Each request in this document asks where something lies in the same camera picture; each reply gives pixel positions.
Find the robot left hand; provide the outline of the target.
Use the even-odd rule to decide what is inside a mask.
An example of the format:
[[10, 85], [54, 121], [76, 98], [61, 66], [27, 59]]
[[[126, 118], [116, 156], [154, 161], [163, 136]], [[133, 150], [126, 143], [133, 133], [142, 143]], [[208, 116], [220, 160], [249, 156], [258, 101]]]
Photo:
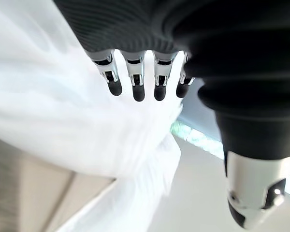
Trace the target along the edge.
[[120, 50], [133, 97], [145, 97], [144, 56], [154, 54], [154, 97], [185, 53], [176, 95], [203, 80], [201, 102], [220, 130], [235, 222], [249, 230], [284, 201], [290, 176], [290, 0], [57, 0], [86, 54], [118, 96]]

